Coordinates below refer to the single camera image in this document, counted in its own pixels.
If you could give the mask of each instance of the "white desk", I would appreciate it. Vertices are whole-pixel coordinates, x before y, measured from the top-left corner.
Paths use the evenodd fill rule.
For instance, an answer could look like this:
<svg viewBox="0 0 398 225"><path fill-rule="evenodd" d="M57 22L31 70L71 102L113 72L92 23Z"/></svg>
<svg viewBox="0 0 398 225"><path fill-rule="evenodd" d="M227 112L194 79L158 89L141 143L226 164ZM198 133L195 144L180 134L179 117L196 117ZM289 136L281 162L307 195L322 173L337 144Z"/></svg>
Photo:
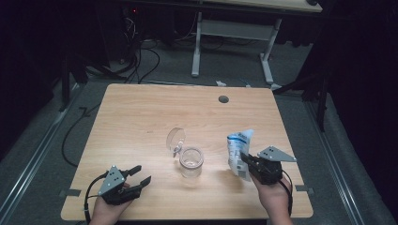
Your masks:
<svg viewBox="0 0 398 225"><path fill-rule="evenodd" d="M303 12L321 12L319 5L311 6L306 0L201 0L210 3L223 3L242 5L246 7L276 8L280 10L295 10ZM260 53L260 60L263 66L266 82L273 84L273 78L269 69L268 58L278 35L282 19L276 20L273 26L248 24L240 22L224 22L203 20L202 13L198 13L197 29L196 29L196 45L193 53L192 72L193 77L199 76L200 68L200 42L202 35L222 36L230 38L248 38L266 40L266 48Z"/></svg>

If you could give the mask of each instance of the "black cable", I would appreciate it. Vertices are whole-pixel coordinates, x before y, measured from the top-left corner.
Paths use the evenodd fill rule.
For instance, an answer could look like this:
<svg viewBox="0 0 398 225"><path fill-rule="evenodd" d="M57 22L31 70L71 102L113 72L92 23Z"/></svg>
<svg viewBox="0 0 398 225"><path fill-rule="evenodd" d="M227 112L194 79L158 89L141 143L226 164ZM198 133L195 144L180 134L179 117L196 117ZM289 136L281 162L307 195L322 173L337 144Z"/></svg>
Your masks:
<svg viewBox="0 0 398 225"><path fill-rule="evenodd" d="M292 184L292 179L290 178L289 174L287 174L287 172L283 171L284 174L286 174L287 178L289 178L289 182L290 182L290 189L287 188L287 186L281 181L279 180L279 184L282 185L282 187L284 188L284 190L286 190L287 196L288 196L288 212L289 212L289 216L292 215L292 208L293 208L293 184Z"/></svg>
<svg viewBox="0 0 398 225"><path fill-rule="evenodd" d="M95 180L93 180L93 182L91 182L91 184L88 186L87 192L85 193L85 198L84 198L84 216L85 216L85 222L87 224L90 223L91 221L91 216L90 216L90 211L88 209L88 195L90 193L91 188L93 187L93 185L99 181L102 178L105 178L108 175L108 171L105 172L103 175L97 177Z"/></svg>
<svg viewBox="0 0 398 225"><path fill-rule="evenodd" d="M67 134L66 134L65 137L64 137L64 141L62 142L62 146L61 146L62 157L64 158L64 160L65 160L69 165L71 165L71 166L73 166L73 167L77 167L77 164L71 162L71 161L67 158L67 156L65 155L65 144L66 144L66 142L67 142L67 138L68 138L69 134L72 132L72 130L74 129L74 127L75 127L77 124L79 124L79 122L80 122L83 118L87 117L92 111L94 111L95 109L97 109L99 105L100 105L100 103L99 103L98 105L94 106L93 108L91 108L89 111L84 112L84 113L82 114L82 116L81 116L78 120L76 120L76 121L74 122L74 124L68 129L68 132L67 132Z"/></svg>
<svg viewBox="0 0 398 225"><path fill-rule="evenodd" d="M138 64L135 65L134 71L129 75L129 77L127 77L127 79L125 80L125 83L128 83L129 80L131 83L134 80L135 75L137 75L137 81L140 80L140 76L138 75L138 67L141 65L141 58L142 58L141 57L141 46L138 50L138 54L139 54L138 59L137 59Z"/></svg>
<svg viewBox="0 0 398 225"><path fill-rule="evenodd" d="M146 50L147 50L147 51L150 51L150 52L153 52L153 53L158 57L158 62L156 63L156 65L155 65L151 70L149 70L141 79L138 80L138 84L141 84L141 82L143 81L143 79L144 79L147 75L149 75L149 73L151 73L153 70L155 70L155 69L158 67L159 63L161 62L161 57L160 57L155 51L150 50L150 49L146 49Z"/></svg>

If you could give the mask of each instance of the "human hand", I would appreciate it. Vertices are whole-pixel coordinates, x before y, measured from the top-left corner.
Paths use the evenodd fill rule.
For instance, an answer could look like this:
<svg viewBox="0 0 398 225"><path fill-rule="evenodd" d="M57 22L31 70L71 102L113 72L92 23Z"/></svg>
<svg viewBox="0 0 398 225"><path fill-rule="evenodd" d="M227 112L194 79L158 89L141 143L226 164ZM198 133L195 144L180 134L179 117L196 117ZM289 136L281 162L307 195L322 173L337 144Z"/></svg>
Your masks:
<svg viewBox="0 0 398 225"><path fill-rule="evenodd" d="M262 185L252 174L250 176L257 187L260 203L267 210L271 224L293 224L288 212L289 198L282 185L279 183ZM283 177L281 181L292 191L286 178Z"/></svg>
<svg viewBox="0 0 398 225"><path fill-rule="evenodd" d="M125 183L124 188L128 188L130 185ZM94 206L93 217L91 218L90 225L114 225L120 218L120 215L129 207L131 201L124 202L120 205L108 204L98 197Z"/></svg>

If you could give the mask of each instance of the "metal rail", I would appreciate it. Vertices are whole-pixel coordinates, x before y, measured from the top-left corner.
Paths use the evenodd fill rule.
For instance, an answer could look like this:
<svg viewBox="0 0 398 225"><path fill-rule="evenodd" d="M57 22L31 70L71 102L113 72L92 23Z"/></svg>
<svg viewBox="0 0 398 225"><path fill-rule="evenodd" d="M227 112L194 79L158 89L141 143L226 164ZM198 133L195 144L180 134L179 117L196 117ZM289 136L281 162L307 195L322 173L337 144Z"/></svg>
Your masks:
<svg viewBox="0 0 398 225"><path fill-rule="evenodd" d="M77 83L72 88L72 99L69 105L59 112L53 123L50 125L43 139L41 140L35 154L31 157L23 172L21 173L18 181L15 183L13 189L8 194L6 200L3 202L0 208L0 224L7 224L11 218L14 210L16 209L18 203L35 177L38 168L45 159L47 153L49 152L49 146L54 138L54 134L59 129L65 115L68 113L70 106L73 101L79 96L83 88Z"/></svg>
<svg viewBox="0 0 398 225"><path fill-rule="evenodd" d="M365 224L360 214L360 210L357 207L354 196L347 182L345 181L342 170L340 169L339 163L333 155L333 151L330 147L328 139L324 132L322 132L316 122L316 112L314 106L311 102L304 101L304 106L307 112L310 114L311 121L316 129L316 132L319 136L319 140L321 141L325 153L325 157L327 159L327 163L330 169L331 176L333 177L334 183L336 184L337 190L339 191L340 197L342 198L345 210L351 220L352 224Z"/></svg>

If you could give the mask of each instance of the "dark background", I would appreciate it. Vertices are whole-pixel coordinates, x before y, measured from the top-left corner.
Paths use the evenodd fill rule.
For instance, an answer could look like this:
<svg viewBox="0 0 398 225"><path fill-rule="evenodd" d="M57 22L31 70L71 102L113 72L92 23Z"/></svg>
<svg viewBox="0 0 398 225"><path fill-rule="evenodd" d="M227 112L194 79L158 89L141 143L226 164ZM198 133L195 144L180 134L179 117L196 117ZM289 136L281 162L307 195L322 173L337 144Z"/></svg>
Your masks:
<svg viewBox="0 0 398 225"><path fill-rule="evenodd" d="M324 16L352 20L321 23L286 18L276 42L289 40L295 46L314 43L298 80L330 72L328 90L349 139L397 219L397 1L324 0L320 4ZM61 77L67 53L77 52L107 66L110 60L124 57L126 42L118 32L123 29L120 5L93 7L72 1L20 0L2 1L0 8L3 158L35 113L53 97L52 88ZM142 20L137 21L137 27L143 37L159 38L169 45L178 33L189 31L194 14L164 8L138 9ZM236 15L224 17L240 20ZM312 85L318 84L311 82L300 88Z"/></svg>

